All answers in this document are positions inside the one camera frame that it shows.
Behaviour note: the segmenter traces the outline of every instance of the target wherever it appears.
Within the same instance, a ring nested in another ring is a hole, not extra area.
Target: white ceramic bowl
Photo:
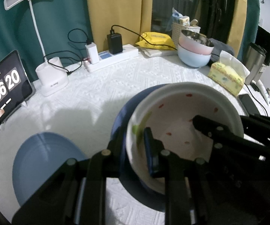
[[[181,158],[209,161],[213,141],[197,131],[192,118],[202,115],[227,125],[243,137],[240,116],[232,103],[217,90],[198,83],[169,84],[150,93],[131,116],[126,135],[126,150],[131,167],[148,188],[165,193],[163,178],[149,175],[143,129],[150,127],[155,139]]]
[[[183,63],[192,68],[199,68],[206,66],[210,61],[211,55],[200,55],[190,52],[178,45],[178,56]]]
[[[193,34],[193,32],[191,31],[182,31],[182,33],[180,33],[180,37],[179,37],[180,46],[196,54],[210,55],[214,49],[214,44],[210,43],[211,46],[206,46],[201,43],[198,43],[197,41],[190,39],[186,36],[186,34],[190,34],[190,33]]]

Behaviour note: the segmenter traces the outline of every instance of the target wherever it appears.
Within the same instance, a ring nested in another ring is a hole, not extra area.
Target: black lid
[[[260,47],[257,44],[252,43],[252,42],[249,43],[249,46],[253,48],[254,50],[256,50],[257,52],[259,52],[262,56],[264,57],[266,56],[267,51],[263,47]]]

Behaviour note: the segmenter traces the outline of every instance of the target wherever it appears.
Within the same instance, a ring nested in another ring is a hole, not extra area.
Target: yellow tissue package
[[[237,96],[244,85],[244,79],[242,79],[236,71],[230,67],[216,62],[211,65],[208,77],[220,84],[232,95]]]
[[[158,33],[158,32],[145,32],[141,34],[141,36],[152,44],[168,45],[175,48],[175,45],[169,35]],[[158,50],[174,50],[173,48],[168,47],[168,46],[153,46],[147,43],[141,37],[139,37],[139,42],[137,42],[136,45],[145,47],[145,48],[158,49]]]

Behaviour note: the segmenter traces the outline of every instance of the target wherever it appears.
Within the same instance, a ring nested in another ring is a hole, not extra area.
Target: black charger
[[[109,52],[113,55],[122,52],[122,35],[115,33],[113,29],[107,35]]]

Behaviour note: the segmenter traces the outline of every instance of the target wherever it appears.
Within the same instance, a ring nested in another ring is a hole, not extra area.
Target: black cable
[[[251,96],[261,105],[261,107],[263,107],[264,111],[266,112],[266,116],[269,117],[265,107],[253,96],[253,94],[251,93],[249,88],[248,88],[248,91],[250,92]]]
[[[73,31],[75,31],[75,30],[82,31],[82,32],[86,35],[86,41],[73,41],[73,40],[71,40],[70,37],[69,37],[69,34],[70,34],[71,32],[73,32]],[[86,43],[87,45],[91,44],[91,41],[90,41],[90,39],[89,39],[87,33],[86,33],[84,30],[80,29],[80,28],[75,28],[75,29],[70,30],[70,31],[68,32],[68,34],[67,34],[67,38],[68,38],[68,40],[69,40],[70,42],[73,42],[73,43]]]
[[[121,25],[112,25],[112,26],[111,26],[111,30],[110,30],[110,33],[111,33],[111,34],[114,34],[114,29],[113,29],[114,26],[116,26],[116,27],[121,27],[121,28],[123,28],[123,29],[125,29],[125,30],[127,30],[127,31],[130,31],[130,32],[132,32],[132,33],[138,35],[139,37],[141,37],[143,40],[145,40],[147,43],[149,43],[149,44],[152,45],[152,46],[167,46],[167,47],[170,47],[170,48],[172,48],[172,49],[177,50],[177,49],[174,48],[173,46],[169,46],[169,45],[164,45],[164,44],[159,44],[159,45],[157,45],[157,44],[152,44],[152,43],[148,42],[145,38],[143,38],[140,34],[134,32],[134,31],[132,31],[132,30],[130,30],[130,29],[127,29],[127,28],[125,28],[125,27],[123,27],[123,26],[121,26]]]
[[[50,63],[49,60],[50,60],[51,58],[48,59],[48,63],[51,64],[51,65],[53,65],[54,67],[57,67],[57,68],[61,68],[61,69],[66,70],[66,71],[67,71],[67,75],[70,75],[71,73],[73,73],[74,71],[76,71],[76,70],[78,70],[80,67],[82,67],[82,64],[83,64],[82,58],[81,58],[77,53],[72,52],[72,51],[69,51],[69,50],[63,50],[63,51],[57,51],[57,52],[51,52],[51,53],[49,53],[49,54],[46,54],[46,55],[43,57],[43,60],[45,60],[45,58],[46,58],[47,56],[50,56],[50,55],[55,54],[55,53],[60,53],[60,52],[70,52],[70,53],[72,53],[72,54],[75,54],[75,55],[79,58],[79,60],[80,60],[80,62],[81,62],[81,65],[80,65],[78,68],[74,69],[73,71],[69,71],[69,70],[68,70],[67,68],[65,68],[65,67],[61,67],[61,66],[55,65],[55,64],[53,64],[53,63]]]

